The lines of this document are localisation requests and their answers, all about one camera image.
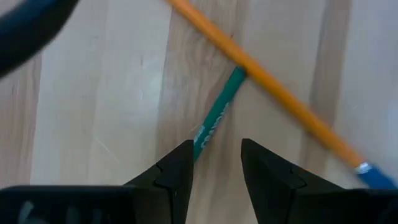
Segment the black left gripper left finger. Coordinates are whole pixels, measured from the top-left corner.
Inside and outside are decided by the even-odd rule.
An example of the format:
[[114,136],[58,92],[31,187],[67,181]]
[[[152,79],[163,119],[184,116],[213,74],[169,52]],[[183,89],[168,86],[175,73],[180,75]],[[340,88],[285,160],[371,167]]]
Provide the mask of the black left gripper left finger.
[[133,224],[185,224],[193,184],[193,141],[186,140],[125,184]]

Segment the teal green pencil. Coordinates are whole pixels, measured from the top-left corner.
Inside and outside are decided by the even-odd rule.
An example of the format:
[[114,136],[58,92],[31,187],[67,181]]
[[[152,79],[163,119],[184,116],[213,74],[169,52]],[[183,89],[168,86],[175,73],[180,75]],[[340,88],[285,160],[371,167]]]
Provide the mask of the teal green pencil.
[[199,158],[207,143],[214,135],[245,79],[246,71],[242,67],[235,67],[193,139],[194,161]]

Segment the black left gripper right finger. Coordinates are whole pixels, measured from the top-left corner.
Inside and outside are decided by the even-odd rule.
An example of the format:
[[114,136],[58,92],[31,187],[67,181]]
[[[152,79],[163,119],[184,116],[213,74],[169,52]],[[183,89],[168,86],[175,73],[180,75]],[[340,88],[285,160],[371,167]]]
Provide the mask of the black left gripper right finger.
[[244,180],[258,224],[320,224],[316,205],[295,205],[306,194],[343,188],[289,162],[252,139],[241,142]]

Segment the orange pencil blue eraser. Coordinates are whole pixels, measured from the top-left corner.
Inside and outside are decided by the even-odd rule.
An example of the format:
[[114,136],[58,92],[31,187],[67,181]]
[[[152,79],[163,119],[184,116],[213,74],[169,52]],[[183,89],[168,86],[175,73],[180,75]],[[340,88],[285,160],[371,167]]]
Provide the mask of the orange pencil blue eraser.
[[284,88],[278,79],[262,68],[237,43],[206,18],[187,0],[166,0],[190,21],[202,34],[207,36],[220,50],[244,67],[249,76],[263,89],[268,91],[286,110],[302,123],[307,131],[323,145],[351,166],[358,177],[372,189],[398,189],[391,178],[381,172],[365,157],[357,153],[352,146],[340,138],[326,123],[318,118],[300,100]]

